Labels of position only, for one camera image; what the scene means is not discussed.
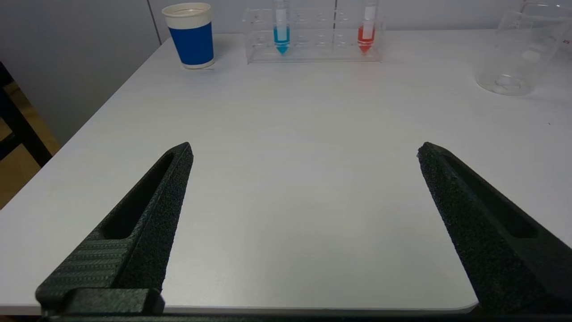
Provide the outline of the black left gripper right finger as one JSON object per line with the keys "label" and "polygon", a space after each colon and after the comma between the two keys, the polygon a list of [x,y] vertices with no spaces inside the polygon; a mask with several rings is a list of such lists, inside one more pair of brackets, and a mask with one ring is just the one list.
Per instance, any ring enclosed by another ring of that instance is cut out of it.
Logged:
{"label": "black left gripper right finger", "polygon": [[447,149],[417,158],[481,310],[570,316],[571,248]]}

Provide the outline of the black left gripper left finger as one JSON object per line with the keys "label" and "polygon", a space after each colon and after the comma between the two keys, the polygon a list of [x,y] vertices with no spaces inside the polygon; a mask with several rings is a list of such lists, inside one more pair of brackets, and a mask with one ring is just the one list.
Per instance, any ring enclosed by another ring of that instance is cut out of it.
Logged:
{"label": "black left gripper left finger", "polygon": [[161,296],[193,165],[168,149],[37,287],[45,316],[161,315]]}

